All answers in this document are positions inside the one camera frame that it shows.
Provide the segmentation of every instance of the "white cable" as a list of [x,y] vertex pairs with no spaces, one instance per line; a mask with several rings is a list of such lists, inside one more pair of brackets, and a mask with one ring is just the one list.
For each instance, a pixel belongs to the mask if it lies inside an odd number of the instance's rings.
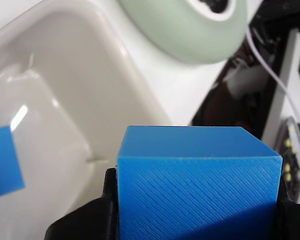
[[276,81],[276,83],[278,84],[278,86],[280,86],[280,88],[283,90],[283,92],[285,93],[291,107],[292,110],[297,118],[297,120],[300,122],[300,112],[298,111],[298,108],[293,100],[293,98],[291,97],[291,95],[288,92],[287,87],[285,86],[285,84],[282,82],[282,80],[275,74],[275,72],[271,69],[271,67],[269,67],[269,65],[266,63],[266,61],[263,59],[263,57],[260,55],[260,53],[258,52],[254,41],[252,40],[252,36],[251,36],[251,32],[250,32],[250,28],[247,27],[246,28],[246,38],[248,40],[248,43],[250,45],[250,48],[253,52],[253,54],[255,55],[255,57],[258,59],[258,61],[260,62],[260,64],[264,67],[264,69],[271,75],[271,77]]

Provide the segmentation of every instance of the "white bin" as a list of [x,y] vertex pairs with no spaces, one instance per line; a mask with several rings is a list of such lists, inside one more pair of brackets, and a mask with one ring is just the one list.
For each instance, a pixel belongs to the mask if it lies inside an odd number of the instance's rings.
[[0,197],[0,240],[41,240],[100,196],[128,125],[170,125],[105,16],[45,0],[0,30],[0,127],[25,189]]

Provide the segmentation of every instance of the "black machine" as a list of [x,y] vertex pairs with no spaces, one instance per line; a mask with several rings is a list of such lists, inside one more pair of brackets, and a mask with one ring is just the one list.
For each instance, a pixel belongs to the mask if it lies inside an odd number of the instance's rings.
[[[119,240],[118,229],[116,169],[110,168],[105,174],[102,197],[53,223],[44,240]],[[273,240],[300,240],[300,204],[290,200],[282,178],[272,229]]]

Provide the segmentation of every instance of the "light green bowl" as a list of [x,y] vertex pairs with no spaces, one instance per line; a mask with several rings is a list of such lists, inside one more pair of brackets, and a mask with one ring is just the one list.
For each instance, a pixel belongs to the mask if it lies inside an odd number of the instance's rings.
[[236,0],[233,14],[219,21],[201,14],[189,0],[119,1],[152,42],[185,63],[211,64],[227,59],[245,36],[246,0]]

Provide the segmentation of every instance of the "blue object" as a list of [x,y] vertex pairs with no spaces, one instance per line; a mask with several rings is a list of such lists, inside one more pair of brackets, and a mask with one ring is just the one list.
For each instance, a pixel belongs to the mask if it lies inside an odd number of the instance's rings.
[[0,196],[24,188],[10,127],[0,128]]
[[282,158],[241,127],[130,126],[121,240],[270,239]]

